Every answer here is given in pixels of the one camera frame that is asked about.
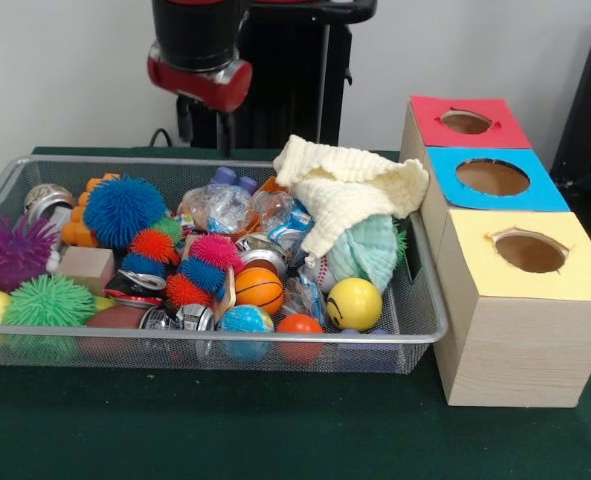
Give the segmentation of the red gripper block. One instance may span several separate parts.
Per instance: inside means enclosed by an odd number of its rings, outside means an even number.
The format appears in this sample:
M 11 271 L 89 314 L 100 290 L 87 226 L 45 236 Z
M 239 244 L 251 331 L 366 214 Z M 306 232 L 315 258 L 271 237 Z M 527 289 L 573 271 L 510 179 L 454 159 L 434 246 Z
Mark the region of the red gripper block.
M 219 111 L 217 145 L 224 156 L 230 156 L 233 148 L 233 118 L 229 113 L 238 109 L 246 99 L 252 80 L 252 65 L 245 60 L 235 59 L 221 70 L 191 72 L 166 63 L 159 48 L 152 47 L 147 58 L 147 71 L 155 86 L 183 95 L 176 100 L 179 140 L 182 143 L 193 141 L 190 111 L 190 99 L 193 99 Z

